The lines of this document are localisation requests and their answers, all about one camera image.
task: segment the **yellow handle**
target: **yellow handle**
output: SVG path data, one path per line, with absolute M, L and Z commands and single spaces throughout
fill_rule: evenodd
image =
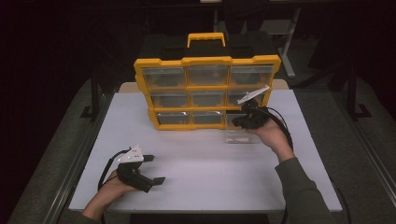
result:
M 187 42 L 187 48 L 190 47 L 192 40 L 217 40 L 220 39 L 223 47 L 225 47 L 224 34 L 223 33 L 200 33 L 200 34 L 189 34 L 189 40 Z

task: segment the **long sleeve shirt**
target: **long sleeve shirt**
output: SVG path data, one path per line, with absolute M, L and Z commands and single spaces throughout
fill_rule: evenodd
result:
M 276 167 L 276 171 L 282 182 L 290 223 L 335 223 L 317 185 L 306 175 L 297 158 L 281 162 Z M 80 215 L 76 224 L 100 224 L 100 222 Z

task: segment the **hand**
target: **hand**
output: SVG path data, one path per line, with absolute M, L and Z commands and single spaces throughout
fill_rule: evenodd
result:
M 87 204 L 82 215 L 99 221 L 107 208 L 125 193 L 137 190 L 134 187 L 125 185 L 117 177 L 117 172 L 113 171 L 107 182 L 93 196 Z
M 259 136 L 262 142 L 275 152 L 279 162 L 295 157 L 289 146 L 288 139 L 273 120 L 268 119 L 262 127 L 246 129 L 246 132 Z

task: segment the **white table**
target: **white table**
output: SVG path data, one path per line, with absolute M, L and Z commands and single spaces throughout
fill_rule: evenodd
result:
M 289 125 L 295 154 L 331 211 L 341 211 L 293 91 L 273 91 L 269 106 Z M 276 155 L 263 144 L 227 144 L 223 130 L 157 131 L 142 93 L 116 93 L 69 205 L 82 210 L 96 192 L 109 158 L 141 146 L 154 161 L 142 175 L 165 176 L 149 193 L 128 193 L 109 211 L 127 213 L 268 213 L 285 208 Z M 117 169 L 114 161 L 110 171 Z

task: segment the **yellow and black tool box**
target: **yellow and black tool box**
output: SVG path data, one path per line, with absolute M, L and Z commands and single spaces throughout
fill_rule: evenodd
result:
M 188 36 L 148 35 L 134 62 L 135 80 L 158 130 L 227 126 L 226 111 L 236 100 L 266 85 L 256 97 L 266 105 L 280 58 L 265 32 Z

